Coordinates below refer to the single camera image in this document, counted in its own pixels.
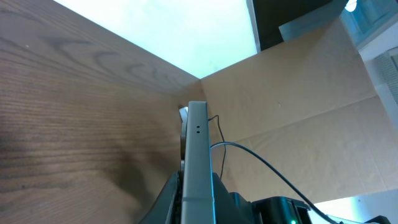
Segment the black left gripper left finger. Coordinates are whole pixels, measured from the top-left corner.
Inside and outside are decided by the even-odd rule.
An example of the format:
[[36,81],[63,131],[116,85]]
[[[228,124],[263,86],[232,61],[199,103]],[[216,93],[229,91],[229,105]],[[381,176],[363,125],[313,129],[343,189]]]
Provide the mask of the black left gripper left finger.
[[174,172],[139,224],[181,224],[182,178]]

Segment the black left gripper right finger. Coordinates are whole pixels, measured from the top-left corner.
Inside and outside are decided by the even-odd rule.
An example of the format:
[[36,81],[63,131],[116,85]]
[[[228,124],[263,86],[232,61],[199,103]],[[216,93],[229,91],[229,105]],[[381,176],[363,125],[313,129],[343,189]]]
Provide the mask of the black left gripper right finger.
[[217,173],[212,173],[213,191],[215,198],[215,217],[217,224],[243,224],[248,220],[234,204],[226,187],[218,177]]

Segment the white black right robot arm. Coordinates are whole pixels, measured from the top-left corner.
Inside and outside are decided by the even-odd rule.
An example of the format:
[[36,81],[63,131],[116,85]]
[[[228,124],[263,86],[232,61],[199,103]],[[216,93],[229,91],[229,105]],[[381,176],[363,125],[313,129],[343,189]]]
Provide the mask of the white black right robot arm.
[[217,200],[218,223],[397,223],[397,216],[382,214],[360,198],[341,198],[321,202],[325,220],[305,202],[288,197],[271,197],[255,202],[237,193],[227,193]]

